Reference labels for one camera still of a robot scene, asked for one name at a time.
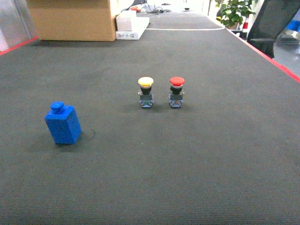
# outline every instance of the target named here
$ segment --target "green leaves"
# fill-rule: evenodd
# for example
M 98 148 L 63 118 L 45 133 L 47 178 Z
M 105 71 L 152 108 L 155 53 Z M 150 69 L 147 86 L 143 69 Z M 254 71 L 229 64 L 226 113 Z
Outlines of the green leaves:
M 251 10 L 249 0 L 224 0 L 220 13 L 221 23 L 226 27 L 243 23 L 243 16 L 248 17 L 250 14 L 255 14 Z

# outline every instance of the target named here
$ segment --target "cardboard box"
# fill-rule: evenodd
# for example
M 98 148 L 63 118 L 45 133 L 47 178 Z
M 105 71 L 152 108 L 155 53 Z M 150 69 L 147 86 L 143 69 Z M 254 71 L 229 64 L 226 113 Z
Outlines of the cardboard box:
M 117 16 L 117 28 L 118 31 L 132 31 L 136 24 L 136 11 L 122 11 Z
M 41 40 L 114 41 L 117 0 L 27 0 Z
M 149 17 L 137 17 L 133 31 L 117 31 L 118 40 L 139 40 L 145 29 L 149 25 Z

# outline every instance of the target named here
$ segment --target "potted plant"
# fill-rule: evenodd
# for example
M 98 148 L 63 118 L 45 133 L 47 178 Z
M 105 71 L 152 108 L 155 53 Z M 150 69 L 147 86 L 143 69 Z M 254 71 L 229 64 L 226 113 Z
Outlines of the potted plant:
M 243 17 L 255 14 L 250 0 L 224 0 L 220 5 L 220 22 L 228 29 L 237 29 L 238 24 L 243 23 Z

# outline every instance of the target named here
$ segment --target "white line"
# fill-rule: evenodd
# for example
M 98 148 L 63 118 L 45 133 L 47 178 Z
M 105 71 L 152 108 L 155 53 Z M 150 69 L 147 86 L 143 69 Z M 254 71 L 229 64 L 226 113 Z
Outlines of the white line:
M 146 30 L 184 30 L 184 31 L 209 31 L 209 30 L 223 30 L 225 27 L 215 29 L 157 29 L 157 28 L 146 28 Z

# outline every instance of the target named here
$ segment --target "table surface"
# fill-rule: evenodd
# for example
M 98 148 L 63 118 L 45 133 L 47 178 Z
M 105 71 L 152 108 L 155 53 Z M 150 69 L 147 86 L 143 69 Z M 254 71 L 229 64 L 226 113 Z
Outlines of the table surface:
M 148 28 L 220 28 L 196 12 L 147 16 Z M 139 107 L 142 76 L 151 109 Z M 173 76 L 186 80 L 181 109 L 168 105 Z M 0 223 L 299 224 L 299 91 L 227 30 L 4 54 Z M 54 144 L 53 101 L 75 106 L 76 144 Z

